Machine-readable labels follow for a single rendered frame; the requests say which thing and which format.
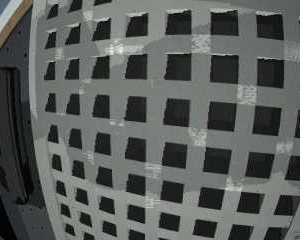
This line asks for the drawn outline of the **grey metal base plate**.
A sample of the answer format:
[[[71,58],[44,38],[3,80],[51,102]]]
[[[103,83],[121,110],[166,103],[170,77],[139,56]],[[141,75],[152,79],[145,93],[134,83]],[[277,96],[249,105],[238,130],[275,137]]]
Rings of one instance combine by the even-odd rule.
[[[29,43],[33,3],[0,47],[0,67],[20,71],[21,108],[27,157],[34,185],[26,205],[15,204],[10,196],[5,171],[0,166],[0,197],[17,240],[56,240],[47,212],[36,163],[29,98]]]

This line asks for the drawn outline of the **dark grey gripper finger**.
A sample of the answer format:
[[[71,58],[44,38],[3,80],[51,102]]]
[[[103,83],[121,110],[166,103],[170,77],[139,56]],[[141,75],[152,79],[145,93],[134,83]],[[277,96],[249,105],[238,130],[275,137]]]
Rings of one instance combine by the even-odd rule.
[[[17,67],[0,67],[0,165],[11,199],[26,205],[34,191],[26,151]]]

